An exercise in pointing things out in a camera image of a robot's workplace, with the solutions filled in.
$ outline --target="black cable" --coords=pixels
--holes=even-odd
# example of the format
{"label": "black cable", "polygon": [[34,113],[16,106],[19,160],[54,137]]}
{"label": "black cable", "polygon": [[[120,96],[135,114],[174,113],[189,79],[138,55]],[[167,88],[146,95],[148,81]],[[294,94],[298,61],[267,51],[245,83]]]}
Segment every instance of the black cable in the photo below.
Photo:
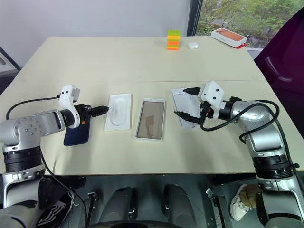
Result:
{"label": "black cable", "polygon": [[239,139],[244,144],[246,144],[245,140],[243,139],[244,136],[252,134],[253,132],[260,131],[260,130],[262,130],[262,129],[268,127],[268,126],[270,126],[274,121],[276,121],[276,119],[278,118],[278,116],[280,114],[280,108],[279,108],[279,106],[276,103],[274,103],[272,101],[268,101],[268,100],[258,100],[258,101],[263,102],[263,103],[272,104],[275,107],[275,114],[273,113],[273,111],[270,108],[267,108],[267,111],[271,114],[272,119],[270,121],[268,121],[266,124],[264,124],[264,125],[262,125],[260,127],[257,127],[257,128],[255,128],[255,129],[253,129],[251,131],[248,131],[248,132],[245,132],[245,133],[241,134],[239,136]]}
{"label": "black cable", "polygon": [[34,102],[34,101],[47,101],[47,100],[54,100],[54,99],[57,99],[60,97],[60,94],[58,94],[57,96],[54,96],[54,97],[48,97],[48,98],[39,98],[39,99],[33,99],[33,100],[27,100],[27,101],[22,101],[20,103],[17,103],[15,105],[13,105],[9,110],[8,112],[6,113],[6,119],[9,120],[10,118],[10,112],[16,108],[17,106],[19,105],[22,105],[22,104],[25,104],[25,103],[29,103],[29,102]]}
{"label": "black cable", "polygon": [[75,194],[80,199],[81,203],[83,204],[83,206],[85,208],[85,227],[87,227],[88,226],[88,224],[87,224],[87,211],[86,211],[86,204],[83,201],[83,199],[75,191],[71,190],[69,187],[67,187],[65,184],[63,184],[60,180],[58,180],[57,177],[55,177],[55,175],[53,174],[53,172],[49,169],[49,167],[48,167],[48,165],[46,163],[46,160],[44,159],[44,156],[43,156],[42,152],[41,152],[41,159],[42,159],[42,162],[44,163],[44,166],[46,167],[46,170],[54,178],[54,180],[56,180],[65,189],[67,189],[68,191],[72,192],[73,194]]}
{"label": "black cable", "polygon": [[285,137],[285,134],[284,134],[284,131],[282,129],[282,126],[280,124],[280,122],[278,120],[275,121],[278,129],[279,129],[279,132],[282,136],[282,140],[283,140],[283,144],[284,144],[284,147],[285,147],[285,151],[286,151],[286,156],[289,160],[289,163],[291,165],[291,168],[292,170],[294,171],[294,174],[298,180],[298,183],[299,183],[299,186],[300,186],[300,189],[301,189],[301,192],[302,194],[304,194],[304,187],[303,187],[303,182],[302,182],[302,179],[300,178],[299,176],[299,173],[298,173],[298,170],[296,170],[296,166],[295,164],[293,163],[292,159],[291,159],[291,156],[290,156],[290,151],[289,151],[289,147],[288,147],[288,144],[287,144],[287,140],[286,140],[286,137]]}
{"label": "black cable", "polygon": [[241,112],[239,112],[237,115],[235,115],[234,117],[232,117],[231,119],[227,120],[226,122],[218,125],[218,126],[215,126],[215,127],[211,127],[211,128],[205,128],[203,126],[204,124],[204,120],[205,118],[200,118],[199,119],[199,126],[200,128],[203,130],[203,131],[206,131],[206,132],[211,132],[211,131],[215,131],[217,129],[220,129],[222,127],[225,127],[227,126],[228,124],[232,123],[233,121],[237,120],[242,114],[244,114],[245,112],[247,112],[249,109],[253,108],[253,107],[256,107],[256,106],[262,106],[264,108],[266,108],[267,110],[271,110],[266,104],[263,104],[263,103],[256,103],[256,104],[252,104],[246,108],[244,108]]}

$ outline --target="window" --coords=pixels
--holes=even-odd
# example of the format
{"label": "window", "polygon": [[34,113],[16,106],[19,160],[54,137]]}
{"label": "window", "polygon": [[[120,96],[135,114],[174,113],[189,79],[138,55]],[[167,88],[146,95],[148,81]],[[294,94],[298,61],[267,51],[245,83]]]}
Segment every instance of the window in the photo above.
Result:
{"label": "window", "polygon": [[247,36],[248,48],[264,48],[304,0],[203,0],[196,36],[224,27]]}

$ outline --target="smartphone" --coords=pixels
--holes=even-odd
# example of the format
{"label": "smartphone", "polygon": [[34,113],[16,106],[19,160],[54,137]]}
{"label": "smartphone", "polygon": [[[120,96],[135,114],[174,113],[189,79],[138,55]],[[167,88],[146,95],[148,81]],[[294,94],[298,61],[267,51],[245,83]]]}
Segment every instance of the smartphone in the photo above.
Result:
{"label": "smartphone", "polygon": [[164,100],[143,99],[135,137],[162,140],[164,110]]}
{"label": "smartphone", "polygon": [[77,128],[67,128],[63,144],[65,146],[74,146],[85,144],[89,140],[91,115],[86,117],[86,123],[80,124]]}

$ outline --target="white wall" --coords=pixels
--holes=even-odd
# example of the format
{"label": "white wall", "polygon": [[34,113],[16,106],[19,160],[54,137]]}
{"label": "white wall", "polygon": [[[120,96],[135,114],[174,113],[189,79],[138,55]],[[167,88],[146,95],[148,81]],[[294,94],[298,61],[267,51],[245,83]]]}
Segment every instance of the white wall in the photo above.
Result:
{"label": "white wall", "polygon": [[187,33],[190,0],[0,0],[0,46],[23,66],[50,36]]}

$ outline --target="shoe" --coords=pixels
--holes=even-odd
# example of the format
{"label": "shoe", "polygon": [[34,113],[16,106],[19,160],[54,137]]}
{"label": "shoe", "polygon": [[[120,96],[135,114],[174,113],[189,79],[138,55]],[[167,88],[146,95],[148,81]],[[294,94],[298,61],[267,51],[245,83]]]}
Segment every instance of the shoe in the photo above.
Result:
{"label": "shoe", "polygon": [[251,210],[250,207],[242,203],[241,198],[239,196],[240,192],[245,186],[247,185],[243,184],[241,187],[239,187],[236,195],[233,197],[230,204],[230,215],[235,221],[240,221],[243,216],[246,215],[249,210]]}

